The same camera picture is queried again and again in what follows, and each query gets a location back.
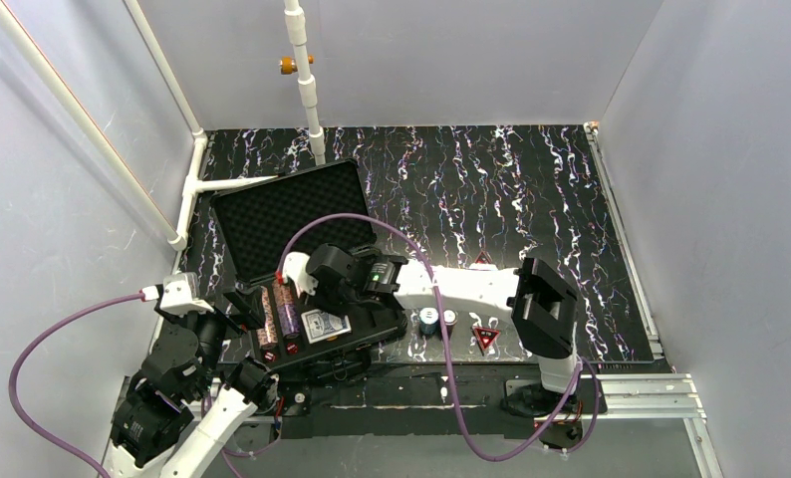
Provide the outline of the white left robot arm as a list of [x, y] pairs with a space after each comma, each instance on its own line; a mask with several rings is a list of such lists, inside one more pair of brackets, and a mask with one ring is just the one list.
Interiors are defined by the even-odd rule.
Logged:
[[246, 418], [278, 394], [278, 376], [245, 358], [218, 370], [228, 332], [247, 331], [178, 281], [141, 291], [171, 326], [132, 377], [112, 420], [104, 477], [199, 477]]

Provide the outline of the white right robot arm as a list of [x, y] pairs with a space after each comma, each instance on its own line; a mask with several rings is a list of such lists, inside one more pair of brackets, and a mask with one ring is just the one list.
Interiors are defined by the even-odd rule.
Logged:
[[341, 315], [351, 307], [418, 310], [442, 307], [507, 321], [536, 359], [541, 384], [573, 389], [579, 291], [541, 259], [517, 268], [425, 266], [403, 256], [352, 255], [329, 244], [312, 254], [292, 252], [282, 273], [312, 302]]

